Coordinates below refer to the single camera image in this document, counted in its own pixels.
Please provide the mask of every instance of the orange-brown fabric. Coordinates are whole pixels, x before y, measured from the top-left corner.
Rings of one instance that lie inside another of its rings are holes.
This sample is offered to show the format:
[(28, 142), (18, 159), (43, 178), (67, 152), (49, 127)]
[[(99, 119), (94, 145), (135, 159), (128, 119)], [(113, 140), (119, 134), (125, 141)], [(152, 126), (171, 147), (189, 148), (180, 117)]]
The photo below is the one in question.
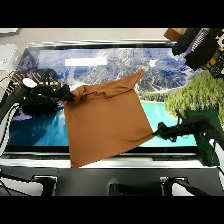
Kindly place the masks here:
[(171, 41), (178, 42), (187, 28), (168, 28), (164, 33), (164, 37)]
[(144, 71), (121, 80), (83, 85), (64, 102), (71, 167), (131, 150), (153, 138), (134, 86)]

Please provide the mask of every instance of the display screen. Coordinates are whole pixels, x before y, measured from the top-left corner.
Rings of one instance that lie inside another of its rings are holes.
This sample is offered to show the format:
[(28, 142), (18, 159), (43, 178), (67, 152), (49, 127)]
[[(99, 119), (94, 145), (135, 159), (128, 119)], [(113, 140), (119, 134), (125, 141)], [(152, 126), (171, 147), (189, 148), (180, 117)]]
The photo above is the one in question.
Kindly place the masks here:
[[(156, 131), (159, 122), (167, 126), (177, 124), (170, 106), (173, 100), (169, 96), (178, 93), (200, 73), (186, 66), (184, 60), (174, 57), (171, 48), (26, 50), (18, 69), (53, 69), (55, 78), (69, 84), (71, 90), (83, 84), (121, 79), (143, 69), (144, 77), (135, 90), (153, 131)], [(9, 145), (68, 146), (63, 106), (54, 114), (40, 117), (26, 115), (20, 110), (10, 125)], [(193, 135), (189, 135), (178, 137), (176, 142), (154, 137), (141, 146), (195, 145)]]

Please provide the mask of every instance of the turquoise water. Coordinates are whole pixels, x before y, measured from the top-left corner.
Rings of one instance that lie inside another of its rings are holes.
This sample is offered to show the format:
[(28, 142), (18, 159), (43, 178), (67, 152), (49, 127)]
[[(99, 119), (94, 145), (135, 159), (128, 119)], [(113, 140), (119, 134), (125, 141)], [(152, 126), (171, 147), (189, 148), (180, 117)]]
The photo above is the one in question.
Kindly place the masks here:
[[(158, 123), (163, 122), (167, 126), (177, 124), (177, 119), (171, 117), (165, 109), (165, 103), (141, 101), (145, 114), (150, 122), (153, 131), (157, 130)], [(196, 142), (193, 135), (177, 137), (176, 142), (170, 140), (163, 140), (159, 137), (143, 143), (141, 146), (164, 147), (164, 146), (195, 146)]]
[[(177, 120), (166, 113), (163, 103), (141, 102), (153, 131), (157, 130), (159, 122), (167, 126), (176, 125)], [(56, 114), (36, 117), (27, 120), (14, 120), (10, 125), (9, 145), (17, 146), (68, 146), (68, 137), (63, 109)], [(194, 146), (193, 136), (178, 137), (178, 141), (172, 143), (154, 137), (141, 146)]]

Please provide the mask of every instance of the mountain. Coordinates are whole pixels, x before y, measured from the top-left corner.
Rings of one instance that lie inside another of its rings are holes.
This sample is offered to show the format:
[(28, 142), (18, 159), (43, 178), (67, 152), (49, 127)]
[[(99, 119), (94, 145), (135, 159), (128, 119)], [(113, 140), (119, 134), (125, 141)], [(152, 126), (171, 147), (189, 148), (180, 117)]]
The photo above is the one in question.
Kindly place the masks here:
[[(107, 58), (107, 65), (65, 66), (65, 59), (96, 57)], [(38, 68), (53, 69), (57, 74), (54, 75), (55, 78), (70, 86), (117, 80), (144, 69), (145, 75), (137, 86), (141, 92), (181, 87), (195, 74), (185, 65), (185, 59), (172, 55), (171, 48), (42, 50), (30, 52), (25, 61), (23, 67), (26, 69), (27, 66), (34, 65)]]

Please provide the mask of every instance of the large screen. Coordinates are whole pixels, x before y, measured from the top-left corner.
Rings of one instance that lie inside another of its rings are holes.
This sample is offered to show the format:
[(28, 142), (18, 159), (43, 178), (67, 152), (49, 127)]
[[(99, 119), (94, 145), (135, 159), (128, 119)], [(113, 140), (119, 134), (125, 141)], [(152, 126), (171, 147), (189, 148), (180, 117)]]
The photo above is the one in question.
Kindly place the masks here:
[[(66, 63), (69, 61), (67, 59), (78, 58), (85, 59), (87, 64)], [(88, 65), (88, 59), (92, 58), (103, 60), (98, 65), (91, 63)], [(27, 70), (32, 67), (53, 69), (54, 76), (62, 83), (69, 84), (71, 90), (83, 84), (121, 79), (144, 69), (145, 75), (136, 85), (135, 90), (153, 131), (156, 131), (159, 122), (164, 122), (167, 126), (177, 124), (177, 118), (170, 106), (172, 99), (169, 96), (173, 92), (180, 91), (196, 74), (200, 73), (186, 66), (184, 60), (184, 58), (174, 57), (171, 48), (69, 49), (30, 52), (26, 50), (19, 69)], [(26, 115), (20, 110), (10, 126), (9, 145), (68, 146), (63, 106), (59, 106), (54, 114), (40, 117)], [(175, 143), (154, 137), (141, 146), (195, 145), (194, 137), (190, 135), (178, 137)]]

